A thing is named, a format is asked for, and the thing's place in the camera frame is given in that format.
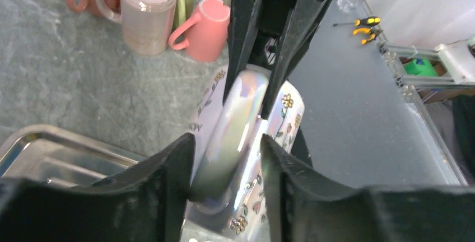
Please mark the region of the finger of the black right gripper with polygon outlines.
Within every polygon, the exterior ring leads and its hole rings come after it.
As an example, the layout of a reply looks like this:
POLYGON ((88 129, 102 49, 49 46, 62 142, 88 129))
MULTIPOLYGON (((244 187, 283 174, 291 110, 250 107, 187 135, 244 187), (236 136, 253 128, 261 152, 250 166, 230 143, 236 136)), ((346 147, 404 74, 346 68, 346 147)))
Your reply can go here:
POLYGON ((257 36, 262 0, 231 0, 231 20, 228 26, 229 65, 223 101, 226 101, 238 74, 249 61, 257 36))
POLYGON ((269 78, 266 95, 262 102, 261 117, 267 119, 272 105, 283 84, 286 72, 293 56, 297 53, 311 30, 316 28, 317 17, 323 12, 327 0, 296 0, 295 6, 289 12, 286 24, 280 37, 274 70, 269 78))

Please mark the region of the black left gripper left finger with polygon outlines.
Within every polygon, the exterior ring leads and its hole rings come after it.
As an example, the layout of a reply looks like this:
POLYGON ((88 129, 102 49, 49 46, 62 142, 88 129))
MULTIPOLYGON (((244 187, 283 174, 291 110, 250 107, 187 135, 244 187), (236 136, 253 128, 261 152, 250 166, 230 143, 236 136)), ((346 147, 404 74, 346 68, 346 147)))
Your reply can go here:
POLYGON ((1 180, 2 241, 179 241, 194 162, 186 133, 89 186, 1 180))

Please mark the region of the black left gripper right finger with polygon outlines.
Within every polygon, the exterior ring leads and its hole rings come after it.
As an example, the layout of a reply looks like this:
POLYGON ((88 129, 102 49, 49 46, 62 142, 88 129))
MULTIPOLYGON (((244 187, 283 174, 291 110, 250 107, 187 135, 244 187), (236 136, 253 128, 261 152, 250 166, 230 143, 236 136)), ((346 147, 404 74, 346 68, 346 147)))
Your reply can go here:
POLYGON ((474 188, 351 188, 260 142, 271 241, 473 241, 474 188))

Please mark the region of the pink lidded cup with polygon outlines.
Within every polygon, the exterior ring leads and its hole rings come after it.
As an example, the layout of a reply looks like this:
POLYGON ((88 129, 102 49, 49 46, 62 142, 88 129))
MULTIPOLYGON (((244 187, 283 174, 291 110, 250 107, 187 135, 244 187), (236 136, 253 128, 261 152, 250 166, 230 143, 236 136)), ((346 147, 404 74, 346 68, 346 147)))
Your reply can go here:
POLYGON ((167 48, 177 0, 119 0, 120 12, 96 0, 109 21, 121 24, 124 42, 135 52, 158 55, 167 48))

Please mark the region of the clear glass mug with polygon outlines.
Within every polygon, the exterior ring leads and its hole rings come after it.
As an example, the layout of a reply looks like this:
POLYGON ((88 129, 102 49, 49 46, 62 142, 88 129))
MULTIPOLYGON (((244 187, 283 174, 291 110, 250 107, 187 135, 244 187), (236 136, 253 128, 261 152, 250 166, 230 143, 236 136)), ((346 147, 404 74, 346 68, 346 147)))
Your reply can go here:
POLYGON ((264 236, 261 136, 270 136, 290 152, 304 115, 300 93, 284 82, 269 117, 261 117, 270 75, 250 64, 225 94, 227 67, 219 68, 188 126, 195 136, 195 160, 187 219, 233 241, 264 236))

